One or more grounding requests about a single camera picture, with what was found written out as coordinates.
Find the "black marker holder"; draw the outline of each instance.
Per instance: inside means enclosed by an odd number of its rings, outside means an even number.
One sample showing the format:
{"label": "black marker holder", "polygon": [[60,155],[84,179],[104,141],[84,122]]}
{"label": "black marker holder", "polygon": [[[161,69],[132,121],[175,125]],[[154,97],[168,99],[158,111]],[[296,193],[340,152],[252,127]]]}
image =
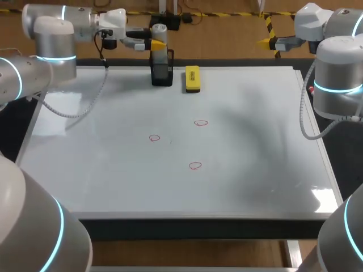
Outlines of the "black marker holder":
{"label": "black marker holder", "polygon": [[174,68],[174,50],[168,49],[168,64],[153,63],[153,52],[150,52],[150,69],[151,69],[151,83],[153,86],[170,87],[172,86],[173,68]]}

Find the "cable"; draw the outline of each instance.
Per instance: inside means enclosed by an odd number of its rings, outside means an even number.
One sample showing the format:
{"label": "cable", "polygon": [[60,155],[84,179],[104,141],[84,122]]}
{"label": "cable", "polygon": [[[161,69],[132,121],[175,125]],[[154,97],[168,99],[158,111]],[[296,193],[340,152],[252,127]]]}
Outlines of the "cable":
{"label": "cable", "polygon": [[59,111],[57,111],[56,109],[54,109],[52,106],[50,106],[47,102],[45,102],[44,100],[42,101],[40,99],[39,96],[36,96],[36,95],[33,95],[31,96],[31,98],[34,98],[38,101],[40,101],[43,106],[45,106],[47,109],[49,109],[51,112],[55,113],[56,115],[58,116],[61,116],[61,117],[65,117],[65,118],[80,118],[80,117],[83,117],[85,116],[86,114],[90,113],[92,108],[94,107],[94,105],[96,104],[100,94],[102,93],[103,91],[103,88],[104,88],[104,85],[106,83],[106,80],[107,80],[107,76],[108,76],[108,63],[107,63],[107,60],[103,57],[102,55],[102,50],[103,50],[103,47],[101,46],[101,48],[98,47],[97,45],[97,41],[96,41],[96,37],[99,33],[101,32],[104,32],[104,30],[98,30],[94,36],[94,42],[95,42],[95,46],[97,48],[97,51],[99,53],[99,57],[104,65],[104,68],[105,68],[105,74],[104,74],[104,78],[103,78],[103,81],[102,81],[102,85],[100,87],[100,90],[98,91],[97,95],[95,96],[95,98],[92,100],[92,102],[90,103],[90,105],[88,106],[87,109],[85,109],[82,113],[80,114],[65,114],[65,113],[61,113]]}
{"label": "cable", "polygon": [[14,50],[17,51],[19,56],[22,56],[22,53],[20,52],[20,50],[18,48],[1,48],[0,51],[4,51],[4,50]]}
{"label": "cable", "polygon": [[304,135],[304,137],[308,140],[317,140],[321,137],[324,137],[325,135],[327,135],[337,124],[341,123],[341,122],[360,122],[362,123],[362,118],[360,118],[359,116],[341,116],[339,119],[333,121],[330,123],[330,125],[327,126],[326,129],[323,130],[323,132],[321,132],[319,135],[317,136],[309,136],[307,135],[305,128],[304,128],[304,123],[303,123],[303,110],[304,110],[304,105],[305,105],[305,91],[306,91],[306,85],[307,82],[309,81],[310,75],[313,72],[313,69],[315,67],[316,64],[316,59],[314,60],[313,64],[311,64],[304,83],[302,85],[302,89],[301,89],[301,99],[300,99],[300,113],[299,113],[299,119],[300,119],[300,129],[302,132],[302,135]]}
{"label": "cable", "polygon": [[185,5],[187,8],[189,8],[189,9],[191,9],[191,10],[197,10],[198,12],[200,12],[200,20],[199,20],[199,22],[198,22],[198,23],[196,23],[196,24],[192,24],[192,23],[191,23],[191,25],[193,25],[193,26],[197,26],[197,25],[199,25],[199,24],[203,21],[203,12],[199,9],[199,7],[191,7],[191,6],[189,6],[189,5],[185,2],[185,0],[183,0],[183,3],[184,3],[184,5]]}
{"label": "cable", "polygon": [[97,95],[92,100],[92,102],[90,103],[90,105],[88,106],[88,108],[85,109],[80,114],[64,114],[64,113],[61,113],[61,112],[57,111],[56,109],[54,109],[52,106],[50,106],[47,102],[42,101],[39,96],[33,95],[32,98],[40,101],[43,104],[43,106],[45,106],[47,109],[49,109],[51,112],[55,113],[58,116],[65,117],[65,118],[71,118],[71,119],[72,118],[80,118],[80,117],[85,116],[86,114],[88,114],[92,110],[92,108],[94,107],[94,105],[96,104],[96,102],[98,100],[98,97],[100,96],[100,94],[103,91],[104,85],[105,85],[106,80],[107,80],[107,76],[108,76],[108,68],[105,68],[105,74],[104,74],[104,78],[103,78],[103,81],[102,81],[102,85],[100,87],[100,90],[98,91]]}
{"label": "cable", "polygon": [[111,4],[111,0],[108,0],[106,4],[104,5],[97,5],[96,0],[93,0],[93,6],[94,7],[108,7]]}

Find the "wooden floor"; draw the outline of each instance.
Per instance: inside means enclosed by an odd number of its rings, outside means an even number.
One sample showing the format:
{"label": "wooden floor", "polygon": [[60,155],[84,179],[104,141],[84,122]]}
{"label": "wooden floor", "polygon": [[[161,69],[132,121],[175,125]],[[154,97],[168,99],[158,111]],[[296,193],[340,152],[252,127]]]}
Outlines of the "wooden floor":
{"label": "wooden floor", "polygon": [[[99,4],[106,0],[97,0]],[[24,3],[53,3],[91,6],[88,0],[19,0],[14,5],[1,5],[0,9],[20,9]],[[307,0],[266,0],[265,11],[297,11]],[[355,7],[363,9],[362,0],[316,0],[324,9]],[[254,0],[189,0],[191,6],[203,12],[256,11]],[[180,0],[183,11],[190,11]],[[128,11],[158,11],[158,0],[113,0],[110,9],[124,7]],[[130,26],[147,27],[149,16],[129,16]],[[293,21],[289,16],[273,16],[273,29],[277,36],[294,35]],[[2,38],[0,48],[17,47],[24,55],[35,54],[33,41],[22,34],[21,16],[0,14]],[[169,31],[168,44],[175,51],[175,58],[273,58],[273,52],[262,50],[256,42],[267,38],[263,18],[239,16],[203,18],[199,25],[182,24],[177,32]],[[0,51],[2,54],[12,52]],[[96,58],[92,43],[77,45],[78,58]],[[114,51],[105,53],[107,58],[148,58],[148,53],[125,49],[121,44]],[[282,58],[310,58],[307,45]],[[301,242],[302,255],[306,256],[314,241]],[[121,266],[286,266],[284,245],[279,241],[124,241],[94,243],[94,265]]]}

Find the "gray cylinder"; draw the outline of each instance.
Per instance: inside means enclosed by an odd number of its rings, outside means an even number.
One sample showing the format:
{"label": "gray cylinder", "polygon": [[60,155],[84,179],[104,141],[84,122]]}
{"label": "gray cylinder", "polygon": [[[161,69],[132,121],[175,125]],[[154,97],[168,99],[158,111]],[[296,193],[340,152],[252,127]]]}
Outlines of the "gray cylinder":
{"label": "gray cylinder", "polygon": [[0,58],[0,105],[46,89],[50,64],[29,57]]}
{"label": "gray cylinder", "polygon": [[[15,171],[11,169],[16,167],[14,163],[7,164],[8,171]],[[0,241],[0,271],[88,271],[92,245],[84,226],[29,175],[22,172],[21,178],[24,185],[17,189],[25,190],[24,197],[19,196],[16,187],[7,196],[17,199],[12,203],[22,205],[14,205],[13,209],[19,211],[11,212],[19,215]],[[20,178],[9,182],[20,183]]]}
{"label": "gray cylinder", "polygon": [[357,25],[356,35],[363,33],[363,22],[358,22],[363,10],[340,8],[336,10],[326,25],[324,37],[351,36]]}
{"label": "gray cylinder", "polygon": [[318,237],[320,263],[329,272],[363,271],[363,185],[324,223]]}
{"label": "gray cylinder", "polygon": [[356,114],[362,97],[362,54],[359,37],[331,37],[319,44],[314,89],[317,114],[329,119]]}
{"label": "gray cylinder", "polygon": [[[154,40],[162,41],[167,44],[167,27],[164,24],[155,24],[151,28],[151,37]],[[152,51],[151,53],[153,61],[153,76],[155,79],[167,79],[169,75],[168,71],[168,50],[167,46],[164,49]]]}
{"label": "gray cylinder", "polygon": [[56,86],[77,76],[73,25],[69,21],[41,16],[34,24],[38,59],[53,69],[51,85]]}
{"label": "gray cylinder", "polygon": [[[151,28],[151,37],[154,40],[162,41],[167,45],[167,27],[164,24],[155,24]],[[168,50],[167,46],[162,50],[153,51],[153,64],[168,64]]]}
{"label": "gray cylinder", "polygon": [[25,35],[34,39],[34,23],[38,17],[51,16],[72,23],[77,41],[92,41],[96,30],[95,16],[92,8],[58,5],[27,4],[24,6],[22,21]]}

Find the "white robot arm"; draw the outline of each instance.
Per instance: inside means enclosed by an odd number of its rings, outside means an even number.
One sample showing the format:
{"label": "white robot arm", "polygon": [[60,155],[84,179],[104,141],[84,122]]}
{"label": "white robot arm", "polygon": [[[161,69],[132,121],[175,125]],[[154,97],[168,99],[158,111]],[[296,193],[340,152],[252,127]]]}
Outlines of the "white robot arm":
{"label": "white robot arm", "polygon": [[[73,80],[76,41],[100,33],[111,49],[119,40],[138,50],[166,47],[128,38],[124,9],[97,15],[90,8],[26,5],[23,28],[36,56],[0,58],[1,105]],[[80,221],[1,155],[0,172],[0,271],[88,272],[92,244]]]}
{"label": "white robot arm", "polygon": [[123,8],[96,14],[85,7],[31,4],[24,7],[22,22],[26,36],[35,40],[36,56],[0,58],[0,105],[73,80],[75,42],[93,42],[101,36],[103,48],[109,50],[118,41],[134,50],[166,48],[151,39],[151,33],[146,39],[128,37],[128,32],[140,35],[144,29],[128,31]]}

